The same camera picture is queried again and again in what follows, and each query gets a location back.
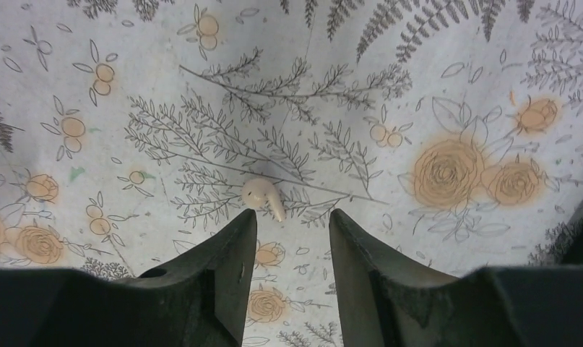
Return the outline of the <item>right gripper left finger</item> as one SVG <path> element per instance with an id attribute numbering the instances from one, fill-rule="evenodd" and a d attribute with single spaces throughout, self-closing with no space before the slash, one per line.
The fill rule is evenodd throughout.
<path id="1" fill-rule="evenodd" d="M 247 209 L 136 278 L 0 270 L 0 346 L 240 346 L 256 235 Z"/>

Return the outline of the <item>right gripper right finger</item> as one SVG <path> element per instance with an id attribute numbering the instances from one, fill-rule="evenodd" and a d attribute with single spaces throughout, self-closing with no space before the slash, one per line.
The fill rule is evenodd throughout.
<path id="1" fill-rule="evenodd" d="M 482 267 L 456 278 L 340 209 L 329 238 L 346 346 L 583 346 L 583 265 Z"/>

